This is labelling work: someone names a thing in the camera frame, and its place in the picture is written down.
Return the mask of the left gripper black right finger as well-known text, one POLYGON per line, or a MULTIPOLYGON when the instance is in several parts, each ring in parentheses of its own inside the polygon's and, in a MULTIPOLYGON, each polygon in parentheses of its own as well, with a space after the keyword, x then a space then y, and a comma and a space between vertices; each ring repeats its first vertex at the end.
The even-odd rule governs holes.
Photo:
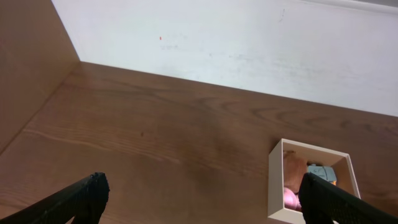
POLYGON ((303 176, 298 197, 306 224, 397 224, 397 217, 313 173, 303 176))

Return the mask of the pink white duck toy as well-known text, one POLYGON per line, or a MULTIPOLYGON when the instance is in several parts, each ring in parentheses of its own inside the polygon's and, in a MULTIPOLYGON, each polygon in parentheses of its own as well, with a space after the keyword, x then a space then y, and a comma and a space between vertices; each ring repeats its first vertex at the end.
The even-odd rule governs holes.
POLYGON ((298 195, 284 187, 284 207, 300 212, 302 210, 298 195))

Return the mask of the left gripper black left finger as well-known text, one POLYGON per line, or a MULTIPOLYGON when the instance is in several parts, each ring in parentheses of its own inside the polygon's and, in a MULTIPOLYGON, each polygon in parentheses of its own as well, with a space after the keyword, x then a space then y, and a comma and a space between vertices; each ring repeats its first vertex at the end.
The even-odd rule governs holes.
POLYGON ((1 224, 99 223, 109 199, 105 173, 95 172, 1 219, 1 224))

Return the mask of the yellow grey toy truck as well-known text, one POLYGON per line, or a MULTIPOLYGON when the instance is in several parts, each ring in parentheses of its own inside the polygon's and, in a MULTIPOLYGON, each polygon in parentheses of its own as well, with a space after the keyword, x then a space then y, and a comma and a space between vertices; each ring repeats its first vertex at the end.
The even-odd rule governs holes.
POLYGON ((308 172, 319 176, 320 178, 333 185, 336 185, 337 183, 336 174, 332 167, 317 166, 316 164, 311 164, 308 166, 308 172))

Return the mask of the brown plush toy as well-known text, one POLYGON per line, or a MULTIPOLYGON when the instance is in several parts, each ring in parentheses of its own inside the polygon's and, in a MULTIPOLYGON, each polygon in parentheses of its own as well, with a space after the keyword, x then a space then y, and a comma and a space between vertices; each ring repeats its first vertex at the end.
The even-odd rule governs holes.
POLYGON ((297 194, 302 178, 307 173, 307 160, 298 156, 294 151, 283 153, 284 187, 297 194))

